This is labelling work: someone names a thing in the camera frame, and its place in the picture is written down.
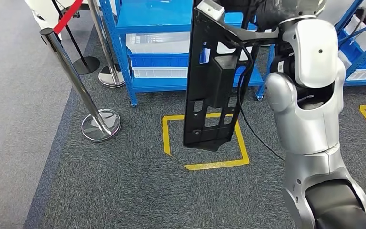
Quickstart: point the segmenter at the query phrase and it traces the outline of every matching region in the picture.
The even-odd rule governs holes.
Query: shelf post
[[[103,12],[104,21],[106,23],[110,40],[112,41],[114,51],[117,55],[117,60],[120,65],[120,69],[122,72],[122,75],[124,77],[125,86],[127,88],[128,95],[130,97],[130,104],[131,106],[137,106],[137,96],[135,94],[133,81],[130,74],[130,65],[128,63],[127,59],[127,47],[125,46],[125,38],[121,39],[120,35],[117,32],[116,28],[116,21],[114,20],[114,14],[112,12],[112,9],[110,7],[109,0],[99,0],[100,7]]]

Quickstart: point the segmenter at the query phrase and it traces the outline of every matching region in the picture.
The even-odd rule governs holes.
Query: white robot part
[[[271,73],[266,79],[266,96],[274,111],[281,145],[294,154],[313,154],[328,150],[339,142],[339,113],[343,109],[343,83],[345,67],[336,58],[333,94],[328,101],[316,103],[319,107],[305,109],[314,104],[299,106],[295,84],[284,73]]]
[[[320,19],[304,19],[288,29],[283,40],[294,50],[295,80],[299,85],[322,88],[333,83],[338,48],[332,24]]]

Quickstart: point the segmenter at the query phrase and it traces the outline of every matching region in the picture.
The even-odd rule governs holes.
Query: silver stanchion
[[[116,135],[121,126],[120,116],[114,110],[98,110],[96,108],[96,105],[83,85],[69,56],[60,44],[57,35],[54,33],[54,30],[52,28],[43,29],[40,31],[40,35],[46,45],[50,47],[51,51],[58,58],[58,61],[64,68],[73,88],[79,94],[90,113],[82,122],[83,135],[95,142],[105,141]]]
[[[89,9],[92,14],[93,22],[99,35],[100,44],[106,57],[108,66],[104,67],[99,73],[99,81],[106,87],[116,88],[125,84],[121,72],[117,72],[112,57],[112,51],[108,42],[105,22],[99,15],[99,7],[96,0],[88,0]]]

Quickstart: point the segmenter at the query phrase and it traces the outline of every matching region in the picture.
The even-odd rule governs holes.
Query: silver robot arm
[[[274,43],[276,57],[265,85],[286,150],[285,204],[300,229],[366,229],[366,195],[346,169],[339,144],[346,71],[337,56],[335,28],[316,18],[319,2],[202,0],[194,5],[183,144],[216,151],[231,140],[258,47]],[[241,12],[241,28],[226,24],[225,12]],[[246,30],[254,19],[251,12],[256,12],[256,32]],[[218,54],[218,42],[235,52]],[[253,46],[250,54],[248,46]],[[210,49],[208,63],[199,62],[204,48]],[[247,62],[239,59],[242,50]],[[233,91],[235,72],[243,65]],[[233,96],[235,107],[229,105]],[[202,108],[194,110],[199,101]],[[222,110],[216,126],[204,126],[208,107]],[[228,114],[232,120],[225,124]]]
[[[340,151],[346,71],[337,56],[336,30],[313,16],[280,26],[293,52],[274,62],[276,72],[265,85],[286,150],[285,204],[300,229],[366,229],[366,195]]]

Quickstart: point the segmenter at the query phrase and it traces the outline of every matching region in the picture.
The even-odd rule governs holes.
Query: shelf leg
[[[270,73],[270,65],[271,65],[271,63],[273,62],[273,59],[274,59],[274,48],[275,48],[274,44],[270,45],[270,47],[269,47],[269,56],[267,58],[266,75],[264,77],[262,77],[263,81],[266,79],[267,75]],[[264,89],[265,89],[264,84],[259,86],[259,89],[256,92],[257,100],[260,101],[261,99],[263,99]]]
[[[125,34],[119,34],[116,30],[117,25],[110,7],[110,2],[108,0],[99,0],[99,2],[104,15],[104,21],[107,25],[110,40],[112,41],[122,75],[124,76],[125,86],[130,97],[131,106],[136,106],[138,101],[131,81],[130,65],[128,64],[127,59],[127,47],[125,46]]]

